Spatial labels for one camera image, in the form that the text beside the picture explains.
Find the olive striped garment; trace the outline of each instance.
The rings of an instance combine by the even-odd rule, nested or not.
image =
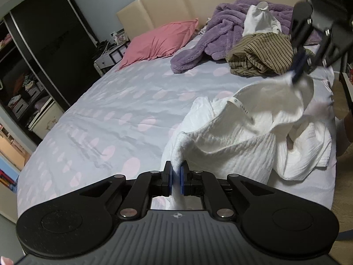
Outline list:
[[[292,65],[288,35],[257,33],[245,36],[226,56],[231,73],[239,76],[284,74]]]

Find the silver bolt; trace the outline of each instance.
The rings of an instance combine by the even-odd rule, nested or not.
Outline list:
[[[133,208],[125,208],[120,211],[120,215],[123,217],[134,217],[137,214],[137,210]]]
[[[216,213],[219,217],[222,217],[222,218],[227,218],[234,215],[234,211],[229,208],[218,209]]]

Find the wardrobe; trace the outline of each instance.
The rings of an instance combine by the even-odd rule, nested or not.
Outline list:
[[[73,0],[24,0],[0,23],[0,39],[0,103],[39,144],[29,130],[36,103],[48,97],[65,112],[100,78],[97,39]]]

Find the person's leg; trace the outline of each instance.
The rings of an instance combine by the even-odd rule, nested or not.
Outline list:
[[[353,115],[349,112],[344,119],[336,121],[336,155],[341,156],[353,142]]]

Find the bed sheet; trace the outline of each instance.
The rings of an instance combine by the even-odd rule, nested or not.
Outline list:
[[[193,47],[196,37],[185,48]],[[224,61],[203,60],[184,74],[173,74],[170,59],[141,61],[116,72],[116,65],[65,114],[38,146],[18,180],[18,214],[28,208],[114,174],[127,179],[159,169],[174,130],[194,99],[232,96],[262,77],[232,75]],[[335,123],[332,69],[312,74],[314,98],[308,109],[330,128],[328,168],[315,169],[303,182],[286,182],[275,173],[269,185],[330,208],[335,186]],[[156,199],[159,207],[165,199]]]

